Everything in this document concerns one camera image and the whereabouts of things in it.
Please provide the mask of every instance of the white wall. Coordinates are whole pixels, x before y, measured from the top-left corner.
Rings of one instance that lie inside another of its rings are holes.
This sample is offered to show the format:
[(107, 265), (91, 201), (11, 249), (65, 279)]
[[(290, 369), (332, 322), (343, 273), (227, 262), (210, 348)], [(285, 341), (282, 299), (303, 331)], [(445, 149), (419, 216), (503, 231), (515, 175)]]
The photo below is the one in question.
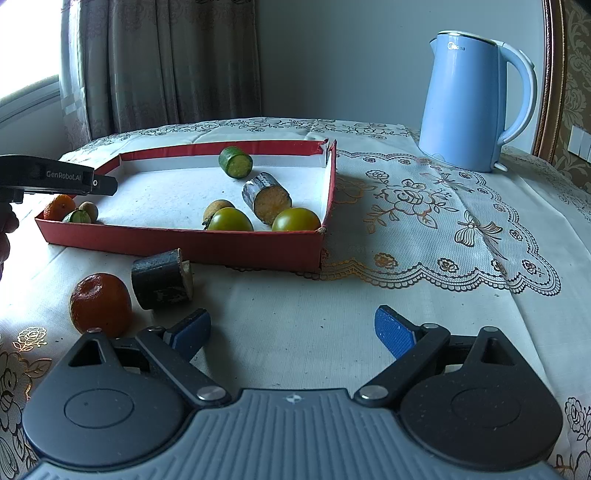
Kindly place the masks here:
[(57, 160), (68, 150), (59, 97), (0, 124), (0, 155), (36, 155)]
[[(266, 116), (420, 128), (433, 65), (429, 41), (463, 30), (523, 50), (543, 75), (541, 0), (257, 0)], [(521, 106), (509, 67), (507, 120)], [(512, 144), (529, 151), (537, 112)]]

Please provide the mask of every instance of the blue gripper pad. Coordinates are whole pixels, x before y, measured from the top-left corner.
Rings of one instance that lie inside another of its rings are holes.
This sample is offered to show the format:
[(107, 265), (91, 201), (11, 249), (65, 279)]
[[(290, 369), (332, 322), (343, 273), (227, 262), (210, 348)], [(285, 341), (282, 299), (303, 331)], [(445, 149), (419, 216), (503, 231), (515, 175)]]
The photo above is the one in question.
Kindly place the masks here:
[(198, 309), (164, 333), (164, 341), (176, 350), (183, 360), (190, 362), (207, 343), (212, 331), (212, 320), (207, 310)]
[(375, 334), (396, 360), (417, 343), (415, 332), (410, 329), (410, 325), (405, 325), (410, 322), (404, 318), (397, 318), (397, 315), (394, 310), (382, 305), (376, 310), (374, 320)]

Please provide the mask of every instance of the kettle logo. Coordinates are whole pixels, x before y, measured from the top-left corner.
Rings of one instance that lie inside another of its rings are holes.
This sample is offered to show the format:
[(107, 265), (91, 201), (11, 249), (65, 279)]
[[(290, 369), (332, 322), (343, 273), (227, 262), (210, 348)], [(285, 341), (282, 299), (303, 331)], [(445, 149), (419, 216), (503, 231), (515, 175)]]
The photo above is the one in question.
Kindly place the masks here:
[(461, 47), (459, 45), (456, 45), (452, 41), (447, 44), (447, 49), (448, 50), (466, 50), (464, 47)]

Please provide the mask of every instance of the gold picture frame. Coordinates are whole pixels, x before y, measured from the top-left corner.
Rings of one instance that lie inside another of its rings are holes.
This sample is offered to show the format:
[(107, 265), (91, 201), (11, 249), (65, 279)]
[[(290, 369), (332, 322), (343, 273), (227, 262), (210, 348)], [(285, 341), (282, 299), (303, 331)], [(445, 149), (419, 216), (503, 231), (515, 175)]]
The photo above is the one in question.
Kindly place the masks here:
[(538, 127), (532, 153), (552, 161), (566, 85), (564, 0), (542, 0), (544, 8), (544, 76)]

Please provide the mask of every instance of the human hand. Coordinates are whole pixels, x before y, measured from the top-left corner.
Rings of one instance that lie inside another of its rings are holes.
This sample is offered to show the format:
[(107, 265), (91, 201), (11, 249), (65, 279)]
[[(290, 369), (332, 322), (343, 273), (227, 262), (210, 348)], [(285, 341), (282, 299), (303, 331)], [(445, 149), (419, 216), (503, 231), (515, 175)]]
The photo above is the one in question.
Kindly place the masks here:
[(13, 233), (18, 228), (18, 218), (9, 203), (0, 203), (0, 280), (4, 270), (4, 262), (10, 253), (10, 242), (7, 233)]

